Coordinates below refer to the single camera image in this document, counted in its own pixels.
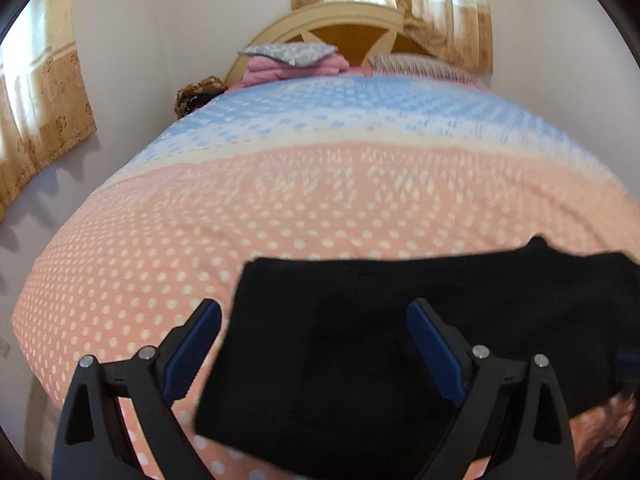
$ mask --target black garment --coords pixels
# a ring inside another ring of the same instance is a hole
[[[615,393],[618,346],[640,349],[638,266],[621,253],[534,238],[404,262],[260,259],[244,268],[196,431],[312,478],[413,479],[455,413],[405,327],[420,297],[471,345],[546,354],[570,416]]]

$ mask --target wall outlet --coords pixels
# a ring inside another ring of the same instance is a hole
[[[11,350],[11,345],[0,337],[0,357],[7,359],[9,357],[9,350]]]

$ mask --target headboard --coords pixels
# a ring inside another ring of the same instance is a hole
[[[265,28],[249,45],[323,41],[334,44],[351,66],[366,63],[371,54],[428,54],[402,32],[398,10],[363,2],[331,2],[304,7]],[[233,63],[225,83],[240,81],[248,58]]]

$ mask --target polka dot bed sheet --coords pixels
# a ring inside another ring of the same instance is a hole
[[[277,82],[183,118],[96,190],[34,263],[14,331],[62,406],[82,355],[129,358],[202,298],[218,300],[221,336],[175,416],[215,476],[290,479],[193,433],[244,262],[424,258],[514,248],[535,234],[567,251],[637,258],[639,218],[593,155],[492,94],[400,77]],[[146,474],[161,478],[130,402],[122,407]],[[615,397],[574,418],[576,460],[618,436],[633,409]]]

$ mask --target gray patterned pillow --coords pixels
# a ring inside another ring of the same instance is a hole
[[[336,50],[338,47],[327,43],[268,43],[248,46],[238,54],[269,57],[291,66],[309,66],[324,57],[335,54]]]
[[[374,75],[407,75],[440,81],[476,84],[469,72],[445,61],[421,54],[377,54],[369,56]]]

